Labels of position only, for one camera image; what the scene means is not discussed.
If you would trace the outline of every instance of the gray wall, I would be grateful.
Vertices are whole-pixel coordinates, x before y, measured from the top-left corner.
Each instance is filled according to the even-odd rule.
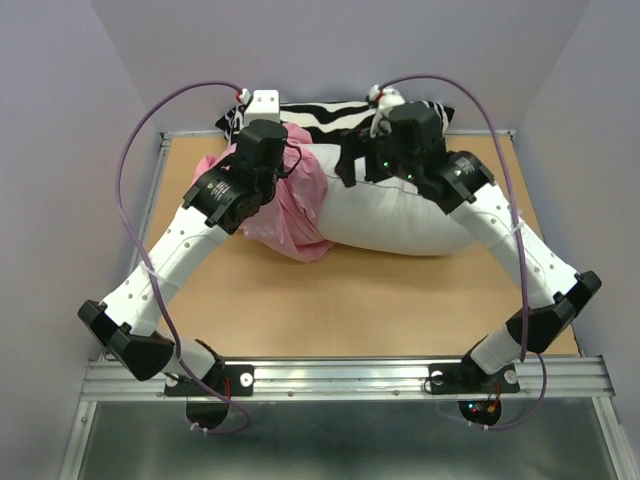
[[[374,83],[451,75],[500,128],[522,119],[588,0],[92,0],[143,102],[202,79],[278,88],[285,100],[361,99]],[[460,107],[454,127],[484,129],[469,103],[433,82],[403,86]],[[178,99],[161,130],[209,130],[233,99]]]
[[[0,465],[57,478],[89,351],[75,313],[123,274],[115,161],[143,106],[88,0],[0,5]],[[156,135],[124,183],[140,218]]]
[[[593,0],[516,147],[546,239],[604,286],[575,323],[640,458],[640,2]]]

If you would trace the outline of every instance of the purple hose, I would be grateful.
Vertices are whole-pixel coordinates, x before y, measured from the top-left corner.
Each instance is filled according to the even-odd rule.
[[[163,98],[158,103],[156,103],[151,108],[151,110],[149,110],[145,114],[145,116],[142,117],[142,119],[138,122],[138,124],[135,126],[135,128],[131,132],[131,135],[129,135],[129,138],[127,139],[127,143],[125,144],[124,148],[122,149],[122,153],[120,154],[120,159],[118,160],[118,168],[116,170],[116,204],[118,206],[118,213],[120,214],[120,219],[124,224],[124,228],[127,230],[129,237],[131,237],[131,240],[133,240],[133,243],[136,246],[136,250],[138,250],[138,252],[140,253],[140,256],[142,257],[142,261],[147,266],[147,268],[152,272],[155,272],[155,270],[153,268],[153,264],[151,263],[151,259],[149,258],[149,254],[147,253],[147,250],[144,248],[144,245],[142,244],[142,240],[140,240],[140,237],[138,237],[138,235],[136,234],[135,229],[133,228],[133,226],[131,225],[131,222],[129,221],[129,218],[127,218],[127,214],[125,213],[124,207],[122,205],[121,183],[122,183],[122,171],[124,169],[124,163],[127,159],[127,154],[129,153],[129,149],[131,148],[133,141],[136,139],[136,137],[138,136],[138,133],[140,133],[140,130],[142,130],[142,127],[147,123],[147,121],[151,118],[151,116],[154,113],[156,113],[163,105],[165,105],[167,102],[174,99],[181,93],[184,93],[188,90],[192,90],[194,88],[209,87],[209,86],[229,87],[235,90],[237,93],[242,93],[242,88],[240,88],[238,85],[235,85],[229,82],[216,82],[216,81],[192,83],[190,85],[186,85],[176,90],[173,93],[170,93],[165,98]],[[169,311],[167,310],[167,306],[164,303],[164,300],[162,298],[162,293],[160,292],[160,286],[158,285],[158,280],[156,279],[155,276],[149,275],[149,281],[151,282],[153,295],[156,299],[156,302],[158,303],[160,312],[162,313],[162,316],[164,317],[165,322],[167,322],[167,326],[169,327],[169,330],[171,331],[171,335],[173,336],[173,340],[175,342],[176,357],[178,359],[178,363],[180,364],[180,366],[184,369],[186,374],[191,378],[193,383],[198,385],[209,395],[216,397],[217,399],[223,401],[230,407],[237,408],[240,412],[242,412],[242,414],[244,414],[246,418],[246,421],[239,427],[232,428],[230,430],[223,430],[223,431],[211,430],[208,433],[217,434],[217,435],[226,434],[226,433],[237,433],[249,427],[249,425],[251,425],[251,413],[249,412],[249,410],[247,410],[245,407],[238,404],[237,402],[234,402],[230,398],[227,398],[224,395],[219,394],[214,389],[206,385],[202,380],[200,380],[195,375],[195,373],[193,373],[193,370],[189,368],[189,366],[184,362],[184,360],[182,360],[182,341],[180,340],[180,335],[178,334],[178,330],[176,329],[176,326],[173,323],[173,320],[171,319],[171,315],[169,315]]]
[[[458,90],[462,91],[467,97],[469,97],[469,99],[473,103],[475,103],[476,107],[478,107],[478,110],[480,110],[480,113],[482,114],[482,117],[484,118],[484,121],[486,122],[487,127],[489,127],[489,131],[491,132],[491,138],[493,138],[493,144],[496,147],[496,152],[498,152],[500,166],[502,167],[502,173],[504,174],[504,180],[507,186],[507,195],[509,196],[509,204],[511,205],[511,224],[514,228],[514,235],[516,237],[516,248],[518,250],[518,260],[520,263],[520,290],[522,292],[522,339],[520,341],[520,361],[524,362],[524,359],[527,355],[527,342],[529,340],[529,289],[527,284],[527,264],[525,261],[524,244],[522,243],[522,232],[520,232],[520,229],[518,228],[520,219],[518,218],[518,204],[516,203],[516,193],[515,189],[513,188],[513,182],[511,181],[509,165],[507,165],[507,161],[504,158],[504,152],[502,151],[502,145],[500,145],[498,134],[496,133],[496,129],[493,125],[493,122],[491,121],[491,118],[489,118],[489,114],[482,106],[480,101],[476,98],[476,96],[451,78],[444,77],[442,75],[428,74],[407,75],[406,77],[396,78],[394,80],[391,80],[390,82],[383,83],[382,85],[380,85],[380,90],[384,90],[385,88],[396,83],[418,79],[440,80],[442,82],[453,85]]]

